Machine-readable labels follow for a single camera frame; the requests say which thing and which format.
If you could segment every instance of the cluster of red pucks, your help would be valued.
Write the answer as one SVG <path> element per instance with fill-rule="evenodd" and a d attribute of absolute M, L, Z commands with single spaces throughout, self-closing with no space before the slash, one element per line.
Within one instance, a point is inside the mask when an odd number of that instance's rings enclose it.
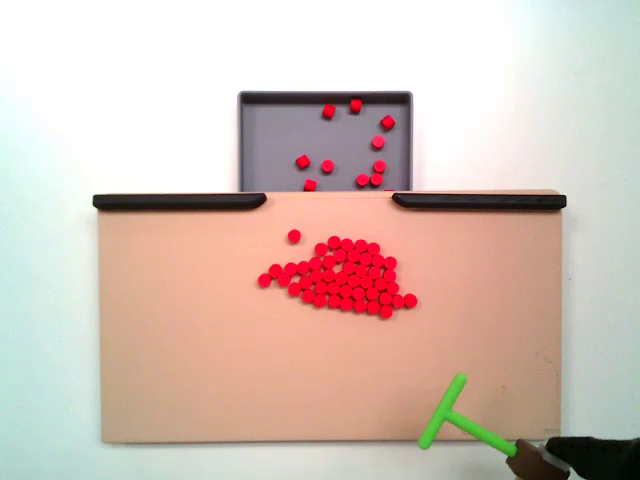
<path fill-rule="evenodd" d="M 359 98 L 352 98 L 351 113 L 357 114 L 360 113 L 360 110 L 362 110 L 362 100 L 360 100 Z M 336 107 L 334 105 L 327 104 L 322 110 L 322 116 L 327 120 L 331 120 L 335 113 Z M 396 124 L 396 121 L 391 115 L 386 115 L 382 120 L 380 120 L 380 124 L 384 127 L 385 130 L 389 131 Z M 384 147 L 384 143 L 385 139 L 382 135 L 375 135 L 371 140 L 371 145 L 373 145 L 373 148 L 375 148 L 376 150 L 381 150 Z M 311 165 L 311 160 L 309 160 L 308 155 L 301 155 L 296 159 L 296 165 L 298 165 L 299 169 L 304 170 Z M 333 160 L 327 159 L 321 163 L 320 168 L 325 174 L 328 175 L 333 172 L 335 164 L 333 163 Z M 387 164 L 384 160 L 376 160 L 373 164 L 373 173 L 371 174 L 371 176 L 366 173 L 359 174 L 355 179 L 356 185 L 360 188 L 363 188 L 370 183 L 373 187 L 379 187 L 384 183 L 383 173 L 385 172 L 386 168 Z M 318 182 L 308 178 L 304 183 L 304 191 L 313 192 L 315 191 L 317 186 Z"/>
<path fill-rule="evenodd" d="M 297 243 L 300 232 L 289 232 Z M 258 277 L 261 287 L 275 280 L 287 288 L 292 297 L 317 308 L 328 307 L 355 313 L 391 318 L 395 310 L 413 308 L 418 299 L 412 293 L 399 294 L 394 257 L 380 254 L 380 245 L 365 240 L 332 236 L 327 243 L 315 246 L 315 256 L 308 261 L 273 264 L 268 273 Z"/>

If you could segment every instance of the red puck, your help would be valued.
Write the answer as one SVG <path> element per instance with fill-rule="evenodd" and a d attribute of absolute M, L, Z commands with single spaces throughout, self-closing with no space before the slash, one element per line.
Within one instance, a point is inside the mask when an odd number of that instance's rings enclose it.
<path fill-rule="evenodd" d="M 311 165 L 311 161 L 306 155 L 300 155 L 298 158 L 296 158 L 296 165 L 298 165 L 298 168 L 304 169 Z"/>
<path fill-rule="evenodd" d="M 357 275 L 350 275 L 347 283 L 351 288 L 356 288 L 358 285 L 360 285 L 360 277 L 358 277 Z"/>
<path fill-rule="evenodd" d="M 353 247 L 359 251 L 360 253 L 366 252 L 369 244 L 365 240 L 356 240 L 356 243 L 353 244 Z"/>
<path fill-rule="evenodd" d="M 300 277 L 300 288 L 302 288 L 303 290 L 309 290 L 311 288 L 311 285 L 313 285 L 311 277 L 306 275 L 304 277 Z"/>
<path fill-rule="evenodd" d="M 378 298 L 379 294 L 380 294 L 380 292 L 378 292 L 377 289 L 375 289 L 375 288 L 367 288 L 367 298 L 369 300 L 375 300 L 376 298 Z"/>
<path fill-rule="evenodd" d="M 391 300 L 393 300 L 393 297 L 388 292 L 382 292 L 379 298 L 382 305 L 390 305 Z"/>
<path fill-rule="evenodd" d="M 333 254 L 333 258 L 336 259 L 337 263 L 342 263 L 347 259 L 347 252 L 342 249 L 336 250 Z"/>
<path fill-rule="evenodd" d="M 325 160 L 324 162 L 322 162 L 322 164 L 320 165 L 322 167 L 322 171 L 324 173 L 331 173 L 333 172 L 333 161 L 331 160 Z"/>
<path fill-rule="evenodd" d="M 356 266 L 351 262 L 344 262 L 342 264 L 342 271 L 347 275 L 351 275 L 353 272 L 356 271 Z"/>
<path fill-rule="evenodd" d="M 382 255 L 374 255 L 371 263 L 373 263 L 374 267 L 381 267 L 384 265 L 384 257 Z"/>
<path fill-rule="evenodd" d="M 266 288 L 271 285 L 271 275 L 269 275 L 268 273 L 263 273 L 262 275 L 260 275 L 258 277 L 258 285 L 260 285 L 262 288 Z"/>
<path fill-rule="evenodd" d="M 272 278 L 276 278 L 281 273 L 282 273 L 282 267 L 277 263 L 274 263 L 269 267 L 269 275 L 271 275 Z"/>
<path fill-rule="evenodd" d="M 294 228 L 293 230 L 289 231 L 289 233 L 287 234 L 287 237 L 289 238 L 289 241 L 291 243 L 298 243 L 300 241 L 300 237 L 302 237 L 302 235 L 300 234 L 300 230 L 296 230 Z"/>
<path fill-rule="evenodd" d="M 362 110 L 362 100 L 360 100 L 359 98 L 352 98 L 351 113 L 360 113 L 360 110 Z"/>
<path fill-rule="evenodd" d="M 402 295 L 394 295 L 391 303 L 393 308 L 402 308 L 404 307 L 404 297 Z"/>
<path fill-rule="evenodd" d="M 380 123 L 387 130 L 391 130 L 393 126 L 396 124 L 396 121 L 393 119 L 391 115 L 387 115 L 382 120 L 380 120 Z"/>
<path fill-rule="evenodd" d="M 336 113 L 336 107 L 333 105 L 326 104 L 322 109 L 322 116 L 327 120 L 331 120 L 334 113 Z"/>
<path fill-rule="evenodd" d="M 331 282 L 329 285 L 327 285 L 327 292 L 329 292 L 331 295 L 337 295 L 338 293 L 340 293 L 340 285 L 338 285 L 337 282 Z"/>
<path fill-rule="evenodd" d="M 324 272 L 322 272 L 322 280 L 324 280 L 327 283 L 333 282 L 336 278 L 336 272 L 334 272 L 333 270 L 325 270 Z"/>
<path fill-rule="evenodd" d="M 337 250 L 338 248 L 340 248 L 340 237 L 336 235 L 329 237 L 329 240 L 327 240 L 327 245 L 331 250 Z"/>
<path fill-rule="evenodd" d="M 396 293 L 398 293 L 398 290 L 400 290 L 400 287 L 396 282 L 387 283 L 387 292 L 389 292 L 391 295 L 395 295 Z"/>
<path fill-rule="evenodd" d="M 358 265 L 356 267 L 356 275 L 364 277 L 367 275 L 367 267 L 365 265 Z"/>
<path fill-rule="evenodd" d="M 369 175 L 367 175 L 366 173 L 361 173 L 356 177 L 356 183 L 359 187 L 366 187 L 369 183 Z"/>
<path fill-rule="evenodd" d="M 342 299 L 338 295 L 331 295 L 329 297 L 329 308 L 340 308 L 340 302 Z"/>
<path fill-rule="evenodd" d="M 387 281 L 384 278 L 376 278 L 375 287 L 382 292 L 387 289 Z"/>
<path fill-rule="evenodd" d="M 353 308 L 353 300 L 350 298 L 343 298 L 340 302 L 340 308 L 345 312 Z"/>
<path fill-rule="evenodd" d="M 327 284 L 322 281 L 316 283 L 316 286 L 315 286 L 316 293 L 320 293 L 320 294 L 327 293 L 327 288 L 328 288 Z"/>
<path fill-rule="evenodd" d="M 374 173 L 373 175 L 371 175 L 371 185 L 373 185 L 374 187 L 379 187 L 380 185 L 382 185 L 382 182 L 384 182 L 384 177 L 379 173 Z"/>
<path fill-rule="evenodd" d="M 377 173 L 384 173 L 387 168 L 387 164 L 384 160 L 376 160 L 373 162 L 373 171 Z"/>
<path fill-rule="evenodd" d="M 373 137 L 373 140 L 371 140 L 371 145 L 373 145 L 373 148 L 380 150 L 384 147 L 384 137 L 382 135 L 376 135 Z"/>
<path fill-rule="evenodd" d="M 278 285 L 280 285 L 281 287 L 286 287 L 287 285 L 289 285 L 289 283 L 291 283 L 291 277 L 289 275 L 287 275 L 286 273 L 278 275 Z"/>
<path fill-rule="evenodd" d="M 367 302 L 365 302 L 362 299 L 358 299 L 355 302 L 353 302 L 353 310 L 356 313 L 364 313 L 367 311 Z"/>
<path fill-rule="evenodd" d="M 324 268 L 333 268 L 336 264 L 336 259 L 333 258 L 333 255 L 327 255 L 322 259 L 322 266 Z"/>
<path fill-rule="evenodd" d="M 353 293 L 353 288 L 351 288 L 349 285 L 343 285 L 342 287 L 340 287 L 340 296 L 347 298 L 351 296 L 351 293 Z"/>
<path fill-rule="evenodd" d="M 302 292 L 302 301 L 304 303 L 311 303 L 316 298 L 316 294 L 312 290 L 305 290 Z"/>
<path fill-rule="evenodd" d="M 358 260 L 360 260 L 360 252 L 358 252 L 357 250 L 350 250 L 349 253 L 347 253 L 347 260 L 349 260 L 351 263 L 356 263 Z"/>
<path fill-rule="evenodd" d="M 398 265 L 398 261 L 395 259 L 395 257 L 387 257 L 384 259 L 384 266 L 388 270 L 393 270 L 394 268 L 396 268 L 396 265 Z"/>
<path fill-rule="evenodd" d="M 316 297 L 313 299 L 313 304 L 318 308 L 324 307 L 327 304 L 327 296 L 316 295 Z"/>
<path fill-rule="evenodd" d="M 298 295 L 300 295 L 300 292 L 302 291 L 302 288 L 300 287 L 299 283 L 291 283 L 289 284 L 289 295 L 291 295 L 292 297 L 297 297 Z"/>
<path fill-rule="evenodd" d="M 322 281 L 322 272 L 320 270 L 314 270 L 311 272 L 311 281 L 318 283 Z"/>
<path fill-rule="evenodd" d="M 387 270 L 387 271 L 385 271 L 385 272 L 384 272 L 384 274 L 383 274 L 383 276 L 384 276 L 384 279 L 385 279 L 387 282 L 395 282 L 396 277 L 397 277 L 396 272 L 394 272 L 393 270 Z"/>
<path fill-rule="evenodd" d="M 404 296 L 404 304 L 407 308 L 413 308 L 418 304 L 418 298 L 413 293 Z"/>
<path fill-rule="evenodd" d="M 313 191 L 315 191 L 317 185 L 318 184 L 316 182 L 314 182 L 313 180 L 308 178 L 304 182 L 304 191 L 305 192 L 313 192 Z"/>
<path fill-rule="evenodd" d="M 373 287 L 373 278 L 368 275 L 366 277 L 362 277 L 360 279 L 360 286 L 365 289 Z"/>
<path fill-rule="evenodd" d="M 315 251 L 316 251 L 316 255 L 322 257 L 323 255 L 327 254 L 327 252 L 329 251 L 329 247 L 327 247 L 326 243 L 320 242 L 316 244 Z"/>
<path fill-rule="evenodd" d="M 393 315 L 393 308 L 389 305 L 383 305 L 380 307 L 380 316 L 382 318 L 391 318 L 391 315 Z"/>
<path fill-rule="evenodd" d="M 380 311 L 380 304 L 378 302 L 369 302 L 367 303 L 367 312 L 371 315 L 375 315 Z"/>
<path fill-rule="evenodd" d="M 298 266 L 293 262 L 289 262 L 284 266 L 284 273 L 286 273 L 290 277 L 293 277 L 297 272 Z"/>
<path fill-rule="evenodd" d="M 351 296 L 353 296 L 353 298 L 355 298 L 356 300 L 361 300 L 364 298 L 364 288 L 362 287 L 356 287 L 353 289 L 353 292 L 351 293 Z"/>
<path fill-rule="evenodd" d="M 349 281 L 349 275 L 346 272 L 338 272 L 336 273 L 336 283 L 338 285 L 344 285 Z"/>
<path fill-rule="evenodd" d="M 363 254 L 360 255 L 360 263 L 362 265 L 371 265 L 371 255 L 368 254 L 367 252 L 364 252 Z"/>
<path fill-rule="evenodd" d="M 301 262 L 298 262 L 298 273 L 300 275 L 304 275 L 305 273 L 308 273 L 310 269 L 311 267 L 309 266 L 309 262 L 305 262 L 304 260 L 302 260 Z"/>
<path fill-rule="evenodd" d="M 340 246 L 345 252 L 353 249 L 353 240 L 350 238 L 343 238 L 342 242 L 340 242 Z"/>
<path fill-rule="evenodd" d="M 309 267 L 311 270 L 318 270 L 322 267 L 322 259 L 320 257 L 312 257 L 311 260 L 309 260 Z"/>
<path fill-rule="evenodd" d="M 380 275 L 382 275 L 382 271 L 380 270 L 380 267 L 371 267 L 369 269 L 369 276 L 371 278 L 380 278 Z"/>

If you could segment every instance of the red cylindrical piece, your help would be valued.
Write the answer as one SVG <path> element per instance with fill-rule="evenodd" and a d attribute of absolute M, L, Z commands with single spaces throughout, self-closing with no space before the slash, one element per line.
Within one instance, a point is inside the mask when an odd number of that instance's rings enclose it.
<path fill-rule="evenodd" d="M 382 305 L 390 305 L 393 297 L 389 292 L 382 292 L 378 297 Z"/>
<path fill-rule="evenodd" d="M 329 248 L 331 250 L 337 250 L 338 248 L 340 248 L 340 237 L 338 237 L 337 235 L 329 237 L 329 240 L 327 240 L 327 245 L 329 245 Z"/>
<path fill-rule="evenodd" d="M 311 280 L 311 277 L 309 277 L 308 275 L 300 277 L 300 288 L 302 288 L 303 290 L 309 290 L 312 285 L 313 281 Z"/>
<path fill-rule="evenodd" d="M 263 273 L 262 275 L 260 275 L 258 277 L 258 285 L 260 285 L 262 288 L 266 288 L 271 285 L 271 275 L 269 275 L 268 273 Z"/>
<path fill-rule="evenodd" d="M 387 168 L 387 164 L 384 160 L 376 160 L 373 162 L 373 171 L 376 173 L 384 173 Z"/>
<path fill-rule="evenodd" d="M 395 259 L 395 257 L 387 257 L 384 259 L 384 266 L 388 270 L 393 270 L 394 268 L 396 268 L 396 265 L 398 265 L 398 261 Z"/>
<path fill-rule="evenodd" d="M 382 182 L 384 182 L 384 177 L 379 173 L 374 173 L 373 175 L 371 175 L 371 185 L 373 185 L 374 187 L 379 187 L 380 185 L 382 185 Z"/>
<path fill-rule="evenodd" d="M 297 272 L 298 266 L 293 262 L 289 262 L 284 266 L 284 273 L 286 273 L 290 277 L 293 277 Z"/>
<path fill-rule="evenodd" d="M 384 147 L 384 137 L 382 135 L 376 135 L 371 140 L 371 145 L 373 145 L 373 148 L 380 150 L 382 147 Z"/>
<path fill-rule="evenodd" d="M 300 241 L 300 238 L 302 238 L 302 234 L 300 233 L 300 230 L 296 230 L 294 228 L 293 230 L 289 231 L 289 233 L 287 234 L 287 238 L 291 243 L 298 243 Z"/>
<path fill-rule="evenodd" d="M 369 175 L 367 175 L 366 173 L 361 173 L 356 177 L 356 183 L 359 187 L 366 187 L 369 183 Z"/>
<path fill-rule="evenodd" d="M 342 249 L 345 252 L 348 252 L 349 250 L 353 249 L 353 240 L 351 240 L 350 238 L 343 238 L 342 241 L 340 242 L 340 247 L 342 247 Z"/>
<path fill-rule="evenodd" d="M 269 275 L 271 275 L 271 278 L 278 278 L 278 275 L 281 275 L 281 274 L 282 274 L 282 267 L 277 263 L 274 263 L 269 267 Z"/>
<path fill-rule="evenodd" d="M 418 304 L 418 298 L 413 293 L 407 293 L 404 296 L 404 305 L 407 308 L 413 308 Z"/>
<path fill-rule="evenodd" d="M 309 270 L 311 270 L 311 267 L 309 266 L 309 262 L 305 262 L 304 260 L 302 260 L 301 262 L 298 262 L 298 273 L 300 275 L 309 273 Z"/>
<path fill-rule="evenodd" d="M 362 299 L 356 300 L 353 302 L 353 310 L 356 313 L 364 313 L 367 311 L 367 302 Z"/>
<path fill-rule="evenodd" d="M 327 296 L 316 295 L 315 298 L 313 299 L 313 304 L 318 308 L 324 307 L 327 304 Z"/>
<path fill-rule="evenodd" d="M 398 293 L 398 290 L 400 290 L 400 286 L 396 282 L 387 283 L 387 292 L 389 292 L 391 295 L 395 295 L 396 293 Z"/>
<path fill-rule="evenodd" d="M 402 295 L 394 295 L 391 303 L 393 308 L 402 308 L 404 307 L 404 297 Z"/>
<path fill-rule="evenodd" d="M 302 301 L 304 303 L 312 303 L 314 298 L 316 298 L 316 294 L 313 293 L 313 290 L 305 290 L 302 292 Z"/>
<path fill-rule="evenodd" d="M 298 295 L 300 295 L 300 292 L 302 291 L 302 288 L 300 287 L 299 283 L 291 283 L 289 284 L 289 295 L 291 295 L 292 297 L 297 297 Z"/>
<path fill-rule="evenodd" d="M 327 292 L 331 295 L 337 295 L 340 293 L 340 285 L 337 282 L 331 282 L 327 285 Z"/>
<path fill-rule="evenodd" d="M 328 288 L 327 284 L 320 281 L 316 283 L 315 290 L 316 290 L 316 293 L 324 294 L 324 293 L 327 293 L 327 288 Z"/>
<path fill-rule="evenodd" d="M 331 173 L 333 172 L 333 161 L 332 160 L 325 160 L 322 162 L 322 164 L 320 165 L 322 167 L 322 171 L 324 173 Z"/>
<path fill-rule="evenodd" d="M 360 286 L 364 289 L 373 287 L 373 278 L 369 275 L 360 279 Z"/>
<path fill-rule="evenodd" d="M 286 287 L 287 285 L 289 285 L 289 283 L 291 283 L 291 277 L 289 275 L 287 275 L 286 273 L 278 275 L 278 285 L 280 285 L 281 287 Z"/>
<path fill-rule="evenodd" d="M 380 316 L 382 318 L 391 318 L 391 315 L 393 315 L 393 308 L 391 308 L 391 306 L 383 305 L 382 307 L 380 307 Z"/>
<path fill-rule="evenodd" d="M 333 258 L 336 259 L 336 263 L 342 263 L 347 259 L 347 252 L 342 249 L 336 250 L 333 253 Z"/>
<path fill-rule="evenodd" d="M 316 252 L 316 255 L 318 255 L 319 257 L 326 255 L 328 251 L 329 251 L 329 247 L 327 247 L 326 243 L 320 242 L 316 244 L 315 252 Z"/>
<path fill-rule="evenodd" d="M 380 304 L 378 302 L 368 302 L 367 303 L 367 312 L 371 315 L 375 315 L 380 311 Z"/>
<path fill-rule="evenodd" d="M 338 295 L 329 296 L 329 308 L 340 308 L 342 299 Z"/>
<path fill-rule="evenodd" d="M 353 300 L 350 298 L 343 298 L 340 302 L 340 308 L 345 312 L 351 310 L 353 308 Z"/>

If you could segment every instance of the white wall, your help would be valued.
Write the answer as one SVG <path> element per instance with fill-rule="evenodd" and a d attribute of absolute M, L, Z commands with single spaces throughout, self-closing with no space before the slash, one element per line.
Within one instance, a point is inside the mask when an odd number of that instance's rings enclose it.
<path fill-rule="evenodd" d="M 499 479 L 483 445 L 103 445 L 96 212 L 237 185 L 243 89 L 408 89 L 415 188 L 556 188 L 565 434 L 640 435 L 640 3 L 0 3 L 0 478 Z"/>

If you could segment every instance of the wooden board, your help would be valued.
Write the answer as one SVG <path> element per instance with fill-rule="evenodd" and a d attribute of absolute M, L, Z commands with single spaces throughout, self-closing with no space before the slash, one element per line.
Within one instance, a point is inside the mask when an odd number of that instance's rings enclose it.
<path fill-rule="evenodd" d="M 558 434 L 560 211 L 412 210 L 390 196 L 100 211 L 103 440 L 417 440 L 457 372 L 460 413 L 511 439 Z M 381 321 L 258 287 L 330 235 L 396 256 L 419 305 Z M 439 438 L 469 439 L 450 425 Z"/>

